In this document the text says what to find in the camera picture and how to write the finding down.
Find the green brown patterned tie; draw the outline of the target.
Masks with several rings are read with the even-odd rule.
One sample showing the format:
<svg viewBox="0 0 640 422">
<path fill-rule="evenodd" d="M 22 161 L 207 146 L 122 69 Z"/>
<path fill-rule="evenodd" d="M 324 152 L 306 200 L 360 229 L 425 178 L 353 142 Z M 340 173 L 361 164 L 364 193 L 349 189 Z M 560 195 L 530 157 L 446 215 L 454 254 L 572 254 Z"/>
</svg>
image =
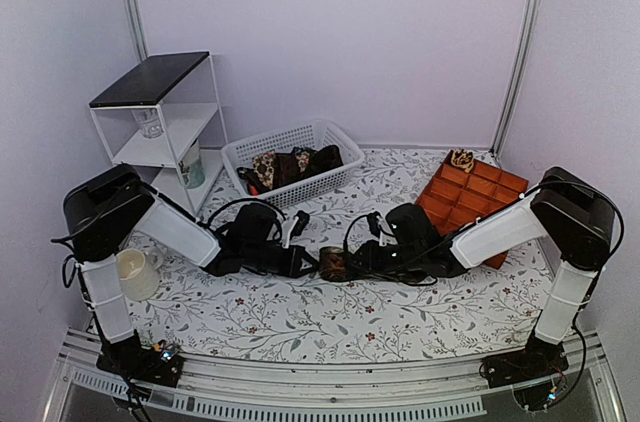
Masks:
<svg viewBox="0 0 640 422">
<path fill-rule="evenodd" d="M 350 279 L 351 274 L 342 248 L 326 246 L 320 249 L 318 274 L 329 282 L 345 282 Z"/>
</svg>

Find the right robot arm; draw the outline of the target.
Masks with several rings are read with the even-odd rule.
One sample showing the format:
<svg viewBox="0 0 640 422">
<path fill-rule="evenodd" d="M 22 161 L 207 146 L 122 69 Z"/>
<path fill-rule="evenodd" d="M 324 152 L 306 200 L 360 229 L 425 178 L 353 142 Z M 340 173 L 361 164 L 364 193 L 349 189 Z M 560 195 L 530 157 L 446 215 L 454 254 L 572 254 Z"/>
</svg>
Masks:
<svg viewBox="0 0 640 422">
<path fill-rule="evenodd" d="M 392 243 L 378 241 L 382 230 L 355 252 L 344 253 L 347 266 L 359 275 L 407 283 L 425 278 L 461 276 L 493 256 L 537 239 L 549 239 L 559 251 L 556 271 L 544 308 L 528 343 L 517 357 L 517 369 L 537 378 L 552 366 L 555 348 L 574 328 L 579 312 L 605 265 L 625 235 L 620 209 L 604 193 L 560 167 L 517 199 L 478 217 L 446 236 L 438 235 L 425 212 L 403 204 L 387 214 Z"/>
</svg>

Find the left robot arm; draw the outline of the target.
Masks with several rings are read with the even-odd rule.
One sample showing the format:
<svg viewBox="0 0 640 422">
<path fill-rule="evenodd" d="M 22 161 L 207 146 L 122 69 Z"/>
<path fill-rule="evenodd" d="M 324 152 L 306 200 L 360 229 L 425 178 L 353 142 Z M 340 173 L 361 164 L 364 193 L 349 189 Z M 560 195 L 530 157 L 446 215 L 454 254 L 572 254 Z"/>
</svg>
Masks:
<svg viewBox="0 0 640 422">
<path fill-rule="evenodd" d="M 148 368 L 148 354 L 135 341 L 135 328 L 120 281 L 118 252 L 130 236 L 141 235 L 177 254 L 201 272 L 224 277 L 247 270 L 257 275 L 297 279 L 315 272 L 318 261 L 293 244 L 309 216 L 288 217 L 256 198 L 232 200 L 216 210 L 238 210 L 214 227 L 214 216 L 200 219 L 121 164 L 70 191 L 63 201 L 68 233 L 54 239 L 76 261 L 80 285 L 95 327 L 111 361 L 128 376 Z"/>
</svg>

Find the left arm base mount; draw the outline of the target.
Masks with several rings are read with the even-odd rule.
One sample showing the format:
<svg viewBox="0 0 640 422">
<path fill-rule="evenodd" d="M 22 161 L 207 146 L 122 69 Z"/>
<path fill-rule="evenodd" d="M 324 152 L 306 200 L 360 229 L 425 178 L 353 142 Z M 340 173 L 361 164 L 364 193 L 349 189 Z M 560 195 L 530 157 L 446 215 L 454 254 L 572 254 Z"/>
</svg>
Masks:
<svg viewBox="0 0 640 422">
<path fill-rule="evenodd" d="M 178 345 L 165 340 L 143 347 L 137 336 L 115 344 L 103 344 L 96 367 L 127 380 L 176 388 L 184 358 Z"/>
</svg>

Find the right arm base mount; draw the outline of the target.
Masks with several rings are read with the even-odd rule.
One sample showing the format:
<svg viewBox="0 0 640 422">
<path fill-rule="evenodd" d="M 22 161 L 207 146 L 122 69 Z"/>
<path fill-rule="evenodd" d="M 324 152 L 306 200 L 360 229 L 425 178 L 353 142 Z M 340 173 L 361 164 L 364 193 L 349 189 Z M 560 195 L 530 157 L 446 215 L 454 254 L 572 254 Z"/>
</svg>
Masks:
<svg viewBox="0 0 640 422">
<path fill-rule="evenodd" d="M 523 349 L 485 357 L 479 375 L 490 388 L 506 387 L 544 378 L 538 385 L 513 391 L 516 403 L 526 412 L 546 412 L 564 401 L 577 387 L 586 366 L 587 347 L 581 339 L 578 375 L 570 383 L 566 371 L 569 362 L 562 343 L 553 345 L 531 338 Z"/>
</svg>

